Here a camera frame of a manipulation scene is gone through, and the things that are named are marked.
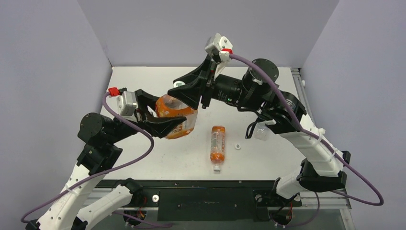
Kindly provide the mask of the slim orange drink bottle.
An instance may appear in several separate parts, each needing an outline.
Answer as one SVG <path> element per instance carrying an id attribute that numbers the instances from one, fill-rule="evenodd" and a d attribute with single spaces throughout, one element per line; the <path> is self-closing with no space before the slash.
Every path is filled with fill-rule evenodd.
<path id="1" fill-rule="evenodd" d="M 211 130 L 210 161 L 215 173 L 221 172 L 225 160 L 226 129 L 224 126 L 213 126 Z"/>

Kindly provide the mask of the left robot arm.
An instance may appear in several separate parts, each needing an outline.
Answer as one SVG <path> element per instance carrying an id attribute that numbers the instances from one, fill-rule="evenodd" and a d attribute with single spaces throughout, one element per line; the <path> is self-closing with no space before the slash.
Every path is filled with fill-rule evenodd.
<path id="1" fill-rule="evenodd" d="M 78 138 L 85 146 L 71 176 L 61 193 L 45 203 L 48 210 L 39 219 L 29 221 L 22 217 L 26 229 L 90 230 L 118 208 L 142 202 L 142 186 L 128 178 L 109 194 L 84 206 L 105 175 L 119 169 L 116 162 L 123 150 L 116 146 L 117 142 L 137 133 L 149 140 L 164 138 L 186 117 L 153 116 L 150 109 L 155 108 L 158 98 L 143 90 L 110 88 L 104 96 L 116 97 L 118 110 L 111 110 L 110 117 L 89 113 L 82 118 Z"/>

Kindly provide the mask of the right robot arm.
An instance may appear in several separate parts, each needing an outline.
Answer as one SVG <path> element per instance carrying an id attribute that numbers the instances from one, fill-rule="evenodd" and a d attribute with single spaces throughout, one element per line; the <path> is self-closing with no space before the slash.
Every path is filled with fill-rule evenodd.
<path id="1" fill-rule="evenodd" d="M 298 170 L 275 181 L 270 191 L 273 203 L 281 205 L 306 190 L 321 193 L 345 188 L 343 167 L 349 163 L 350 153 L 334 149 L 300 100 L 279 89 L 276 65 L 264 58 L 249 61 L 235 54 L 231 58 L 248 66 L 242 79 L 216 75 L 220 60 L 206 57 L 195 70 L 179 77 L 183 85 L 170 89 L 169 95 L 194 109 L 207 108 L 212 100 L 218 100 L 240 112 L 253 112 L 257 125 L 263 123 L 304 155 Z"/>

